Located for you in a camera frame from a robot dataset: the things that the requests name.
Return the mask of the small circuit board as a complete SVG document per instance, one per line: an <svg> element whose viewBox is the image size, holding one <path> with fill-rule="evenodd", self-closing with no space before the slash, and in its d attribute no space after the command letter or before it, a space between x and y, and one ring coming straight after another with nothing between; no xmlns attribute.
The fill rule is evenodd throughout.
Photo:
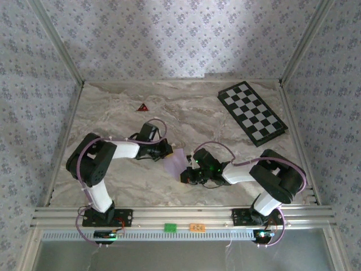
<svg viewBox="0 0 361 271"><path fill-rule="evenodd" d="M275 233L271 230L253 230L253 235L255 237L254 243L268 245Z"/></svg>
<svg viewBox="0 0 361 271"><path fill-rule="evenodd" d="M123 234L121 230L96 230L93 233L93 239L97 244L112 244Z"/></svg>

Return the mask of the black grey chessboard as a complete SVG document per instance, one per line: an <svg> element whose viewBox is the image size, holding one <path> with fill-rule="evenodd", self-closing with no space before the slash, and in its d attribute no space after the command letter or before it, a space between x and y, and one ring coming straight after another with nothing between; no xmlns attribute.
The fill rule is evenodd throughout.
<svg viewBox="0 0 361 271"><path fill-rule="evenodd" d="M217 98L257 147L288 129L246 81L219 91Z"/></svg>

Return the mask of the aluminium mounting rail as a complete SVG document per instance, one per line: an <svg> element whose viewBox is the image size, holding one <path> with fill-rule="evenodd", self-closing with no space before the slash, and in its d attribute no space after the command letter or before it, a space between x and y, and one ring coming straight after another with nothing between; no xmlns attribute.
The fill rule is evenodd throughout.
<svg viewBox="0 0 361 271"><path fill-rule="evenodd" d="M204 224L208 229L232 228L231 210L234 206L208 207L133 207L132 229L162 229L165 223L188 229L189 224ZM335 226L330 206L290 205L281 207L286 226L290 229L313 229ZM40 229L73 229L76 207L35 210L30 226Z"/></svg>

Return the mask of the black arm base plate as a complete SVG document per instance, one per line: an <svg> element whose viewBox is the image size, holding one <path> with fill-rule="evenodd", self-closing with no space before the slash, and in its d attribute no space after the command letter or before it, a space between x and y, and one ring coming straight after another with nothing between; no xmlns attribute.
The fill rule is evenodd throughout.
<svg viewBox="0 0 361 271"><path fill-rule="evenodd" d="M91 208L85 211L82 226L120 228L123 225L124 227L131 227L132 220L132 209L112 209L106 213L100 213Z"/></svg>
<svg viewBox="0 0 361 271"><path fill-rule="evenodd" d="M266 226L269 221L273 221L277 225L283 223L277 209L264 216L251 208L234 208L231 210L231 218L234 226Z"/></svg>

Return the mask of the aluminium side rail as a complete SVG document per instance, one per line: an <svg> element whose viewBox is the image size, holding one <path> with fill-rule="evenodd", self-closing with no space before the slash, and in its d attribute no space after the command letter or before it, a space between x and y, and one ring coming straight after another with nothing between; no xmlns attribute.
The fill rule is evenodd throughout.
<svg viewBox="0 0 361 271"><path fill-rule="evenodd" d="M71 131L74 116L77 110L77 106L80 100L80 96L84 84L85 82L81 81L79 85L76 85L72 99L69 102L69 108L67 110L67 113L65 114L63 124L61 127L61 133L57 141L56 150L52 157L52 162L50 167L51 175L46 182L45 188L43 189L43 192L45 194L43 195L42 201L39 204L40 207L48 207L50 205L53 190L55 187L56 178L58 176L59 169L61 167L61 162L63 159L63 155L65 153L65 149L67 148L69 134Z"/></svg>
<svg viewBox="0 0 361 271"><path fill-rule="evenodd" d="M318 191L317 183L314 178L314 174L312 172L311 163L308 160L305 147L303 146L303 141L301 137L301 133L298 129L297 122L296 122L296 116L292 110L292 105L287 97L287 93L284 90L282 83L279 81L277 83L278 91L280 93L281 102L283 105L283 109L287 118L287 123L290 129L290 134L292 137L293 144L296 149L297 157L300 161L300 165L302 166L303 170L306 173L307 177L307 185L310 186L309 190L313 190L314 193L314 202L317 205L322 205L322 201L320 198L320 194Z"/></svg>

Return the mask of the aluminium frame post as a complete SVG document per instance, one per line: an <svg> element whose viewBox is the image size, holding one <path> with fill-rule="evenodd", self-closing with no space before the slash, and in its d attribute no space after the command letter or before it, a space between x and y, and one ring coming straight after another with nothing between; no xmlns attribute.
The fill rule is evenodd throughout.
<svg viewBox="0 0 361 271"><path fill-rule="evenodd" d="M50 39L52 45L58 52L61 60L66 66L67 70L76 81L76 83L83 87L84 80L80 75L74 61L72 60L65 43L61 40L60 35L58 34L55 26L53 25L49 15L47 14L46 9L44 8L41 0L27 0L33 12L35 13L37 19L45 30L48 38Z"/></svg>
<svg viewBox="0 0 361 271"><path fill-rule="evenodd" d="M335 0L320 0L317 4L312 17L310 18L310 21L296 46L296 49L287 62L282 76L279 78L281 87L284 87L289 83L334 2Z"/></svg>

